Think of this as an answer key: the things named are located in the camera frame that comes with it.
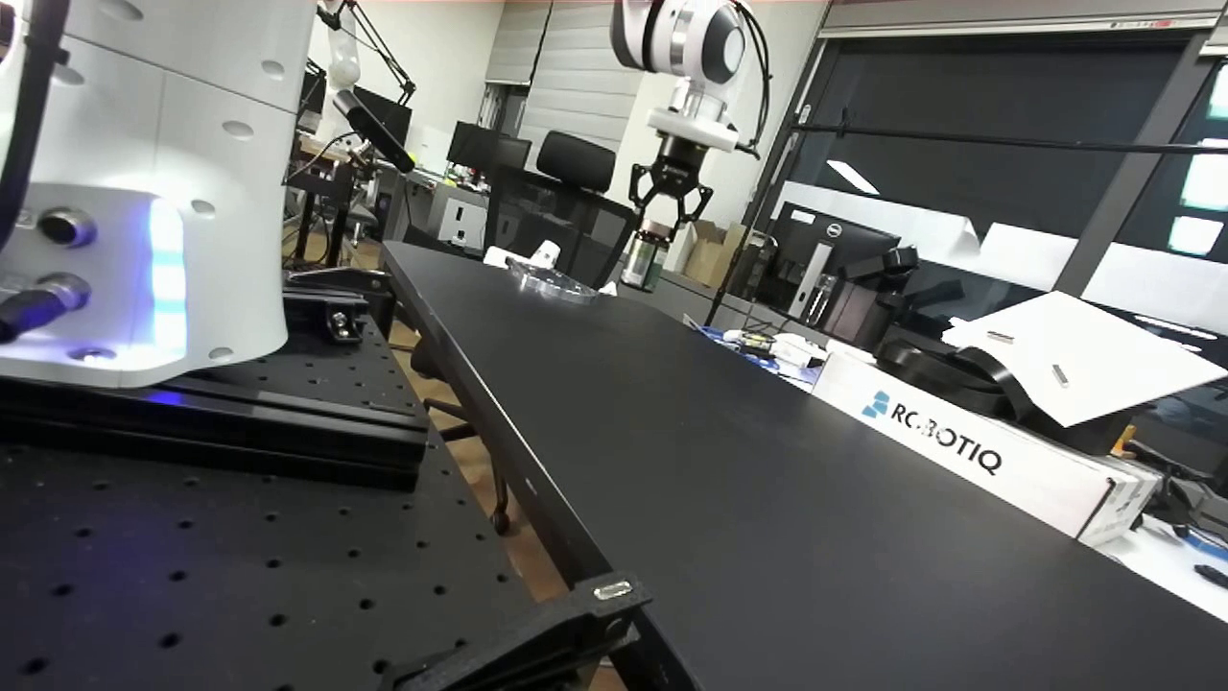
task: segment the robotic arm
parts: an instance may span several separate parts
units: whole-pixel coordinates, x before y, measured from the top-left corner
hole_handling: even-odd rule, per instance
[[[687,78],[672,108],[652,115],[660,151],[652,164],[633,164],[631,200],[645,217],[656,197],[677,200],[677,231],[696,222],[714,188],[700,179],[706,151],[755,153],[766,122],[770,59],[760,19],[741,0],[614,0],[614,59],[641,75]],[[741,142],[729,122],[727,87],[755,51],[764,71],[760,127]]]

